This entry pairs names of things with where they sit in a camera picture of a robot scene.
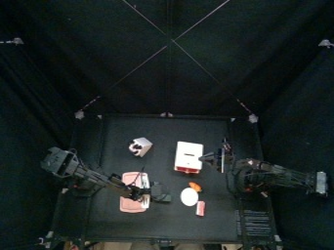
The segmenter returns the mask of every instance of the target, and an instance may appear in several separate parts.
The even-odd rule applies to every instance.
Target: wire
[[[144,20],[160,31],[160,33],[163,35],[166,35],[166,33],[163,32],[163,30],[158,27],[156,24],[153,24],[153,22],[143,15],[143,13],[136,9],[136,7],[133,7],[128,1],[123,0],[123,2],[131,7],[131,9],[144,18]]]
[[[128,78],[128,76],[137,71],[137,69],[140,67],[143,67],[147,62],[151,61],[152,58],[155,58],[155,56],[167,48],[167,45],[163,46],[111,86],[108,86],[104,90],[104,96],[107,95],[107,93],[109,92],[111,89],[113,89],[124,80],[125,78]],[[79,111],[84,111],[101,97],[96,96],[89,102],[88,104],[85,104],[81,109],[79,109]]]
[[[260,176],[260,175],[276,175],[275,173],[270,173],[270,172],[264,172],[264,173],[260,173],[260,172],[255,172],[255,173],[250,173],[250,174],[246,174],[246,176]]]
[[[180,39],[231,0],[224,1],[176,38]]]
[[[183,51],[183,53],[188,56],[188,58],[195,62],[195,64],[202,68],[203,72],[211,77],[214,82],[219,85],[219,87],[228,94],[228,96],[235,99],[235,101],[239,103],[239,105],[243,107],[243,109],[248,112],[248,114],[252,114],[252,111],[247,108],[244,103],[238,99],[238,97],[232,94],[232,92],[223,86],[222,81],[219,81],[218,78],[203,67],[203,65],[199,63],[199,61],[191,56],[191,54],[186,51],[186,49],[182,47],[182,45],[176,42],[176,40],[172,40],[172,42],[179,47],[179,49]]]
[[[139,171],[139,173],[137,173],[137,175],[136,175],[136,177],[135,177],[135,180],[129,183],[129,185],[135,185],[135,184],[136,184],[136,180],[137,180],[137,178],[139,178],[139,175],[140,175],[141,172],[143,172],[143,169],[144,169],[144,165],[141,166],[140,171]]]

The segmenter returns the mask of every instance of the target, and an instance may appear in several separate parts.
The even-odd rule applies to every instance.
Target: black curtain
[[[333,29],[330,0],[124,2],[0,4],[72,110],[260,114]]]
[[[32,245],[51,227],[53,179],[39,166],[68,146],[73,113],[23,47],[0,46],[0,248]]]
[[[286,188],[272,193],[279,232],[291,245],[299,242],[298,249],[334,246],[333,72],[334,49],[323,48],[260,116],[266,160],[302,172],[325,171],[330,178],[327,199]]]

